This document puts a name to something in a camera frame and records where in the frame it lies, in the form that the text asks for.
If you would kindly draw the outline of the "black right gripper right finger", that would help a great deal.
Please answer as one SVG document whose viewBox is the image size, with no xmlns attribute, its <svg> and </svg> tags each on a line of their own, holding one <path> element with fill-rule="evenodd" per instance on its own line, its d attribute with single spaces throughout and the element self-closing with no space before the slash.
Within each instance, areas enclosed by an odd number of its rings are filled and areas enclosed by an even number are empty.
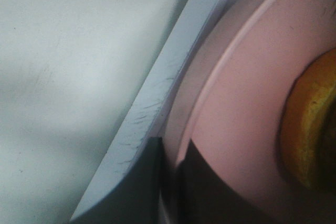
<svg viewBox="0 0 336 224">
<path fill-rule="evenodd" d="M 223 182 L 190 143 L 180 165 L 178 223 L 278 223 Z"/>
</svg>

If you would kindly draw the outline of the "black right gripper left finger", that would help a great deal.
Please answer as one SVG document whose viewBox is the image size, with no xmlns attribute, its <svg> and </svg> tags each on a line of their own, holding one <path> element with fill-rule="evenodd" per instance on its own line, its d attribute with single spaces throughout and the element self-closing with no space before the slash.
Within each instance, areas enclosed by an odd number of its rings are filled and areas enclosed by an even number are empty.
<svg viewBox="0 0 336 224">
<path fill-rule="evenodd" d="M 162 138 L 149 138 L 117 187 L 71 223 L 158 223 L 162 155 Z"/>
</svg>

